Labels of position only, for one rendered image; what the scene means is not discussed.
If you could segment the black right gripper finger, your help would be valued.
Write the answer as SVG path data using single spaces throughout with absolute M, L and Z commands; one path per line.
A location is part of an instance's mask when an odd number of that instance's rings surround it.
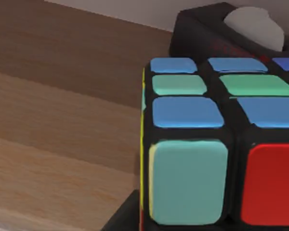
M 139 231 L 139 190 L 133 190 L 100 231 Z

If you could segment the multicoloured puzzle cube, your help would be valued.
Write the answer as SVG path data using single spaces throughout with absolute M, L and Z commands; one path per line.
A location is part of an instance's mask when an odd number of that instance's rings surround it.
M 289 58 L 154 58 L 140 231 L 289 231 Z

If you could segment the black tissue box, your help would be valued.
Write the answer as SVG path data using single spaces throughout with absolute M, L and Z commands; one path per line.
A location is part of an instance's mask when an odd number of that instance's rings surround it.
M 237 33 L 224 23 L 224 18 L 236 7 L 221 2 L 182 10 L 170 42 L 171 57 L 189 57 L 201 63 L 211 57 L 252 57 L 268 61 L 289 57 L 289 36 L 285 36 L 282 51 L 267 49 Z

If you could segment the white tissue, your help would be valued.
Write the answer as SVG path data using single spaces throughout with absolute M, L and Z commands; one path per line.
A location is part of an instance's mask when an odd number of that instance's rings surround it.
M 231 11 L 223 22 L 237 33 L 273 51 L 283 51 L 284 30 L 263 8 L 245 6 Z

